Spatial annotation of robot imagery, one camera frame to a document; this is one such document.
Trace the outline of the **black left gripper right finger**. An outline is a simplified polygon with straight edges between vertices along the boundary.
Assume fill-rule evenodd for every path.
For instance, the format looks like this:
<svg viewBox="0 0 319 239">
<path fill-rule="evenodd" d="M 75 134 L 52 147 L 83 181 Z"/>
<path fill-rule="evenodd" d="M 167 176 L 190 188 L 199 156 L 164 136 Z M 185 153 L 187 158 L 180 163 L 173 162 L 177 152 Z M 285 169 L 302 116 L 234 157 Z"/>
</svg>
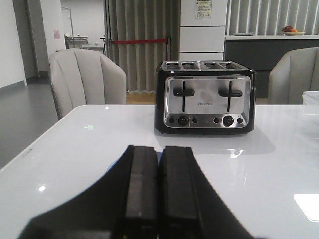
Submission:
<svg viewBox="0 0 319 239">
<path fill-rule="evenodd" d="M 167 146 L 159 165 L 161 239 L 251 239 L 210 185 L 190 147 Z"/>
</svg>

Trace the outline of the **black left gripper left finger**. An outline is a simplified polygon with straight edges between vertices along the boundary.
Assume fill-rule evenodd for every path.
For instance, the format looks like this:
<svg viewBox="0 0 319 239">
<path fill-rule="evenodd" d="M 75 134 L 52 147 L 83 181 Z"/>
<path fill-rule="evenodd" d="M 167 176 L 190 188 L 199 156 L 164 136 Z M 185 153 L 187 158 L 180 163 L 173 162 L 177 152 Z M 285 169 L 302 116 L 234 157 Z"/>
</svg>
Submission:
<svg viewBox="0 0 319 239">
<path fill-rule="evenodd" d="M 155 239 L 157 154 L 129 145 L 97 182 L 29 221 L 21 239 Z"/>
</svg>

